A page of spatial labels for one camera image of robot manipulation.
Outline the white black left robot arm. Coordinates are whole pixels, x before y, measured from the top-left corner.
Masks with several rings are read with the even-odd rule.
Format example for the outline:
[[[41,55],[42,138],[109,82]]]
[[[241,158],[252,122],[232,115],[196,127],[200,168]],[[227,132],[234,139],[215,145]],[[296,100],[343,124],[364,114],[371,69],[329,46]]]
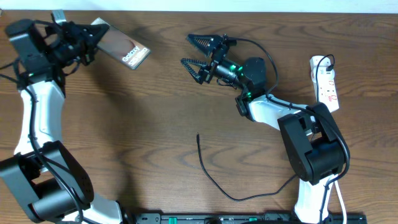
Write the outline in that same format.
[[[22,19],[6,27],[18,56],[12,81],[23,100],[22,131],[1,178],[34,223],[125,223],[116,201],[96,194],[91,180],[62,142],[65,67],[89,65],[108,25]]]

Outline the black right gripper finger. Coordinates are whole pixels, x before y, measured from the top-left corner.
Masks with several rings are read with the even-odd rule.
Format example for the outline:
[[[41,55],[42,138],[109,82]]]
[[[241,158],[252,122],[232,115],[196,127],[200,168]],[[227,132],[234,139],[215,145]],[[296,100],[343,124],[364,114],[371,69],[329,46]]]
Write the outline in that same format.
[[[208,57],[223,41],[220,35],[188,34],[186,39],[206,57]]]
[[[206,62],[191,58],[182,58],[180,62],[197,83],[205,81],[205,69],[208,66]]]

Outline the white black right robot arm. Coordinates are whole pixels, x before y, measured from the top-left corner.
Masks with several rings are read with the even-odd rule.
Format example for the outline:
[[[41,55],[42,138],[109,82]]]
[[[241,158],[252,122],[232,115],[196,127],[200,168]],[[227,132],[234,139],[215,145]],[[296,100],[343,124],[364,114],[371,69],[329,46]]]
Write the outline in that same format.
[[[297,219],[302,223],[326,223],[330,188],[346,175],[350,165],[348,145],[327,105],[298,105],[272,95],[263,58],[249,57],[242,65],[227,58],[239,38],[188,34],[187,40],[211,59],[181,60],[197,83],[216,78],[220,86],[240,89],[235,99],[239,114],[280,131],[290,165],[300,179],[294,208]]]

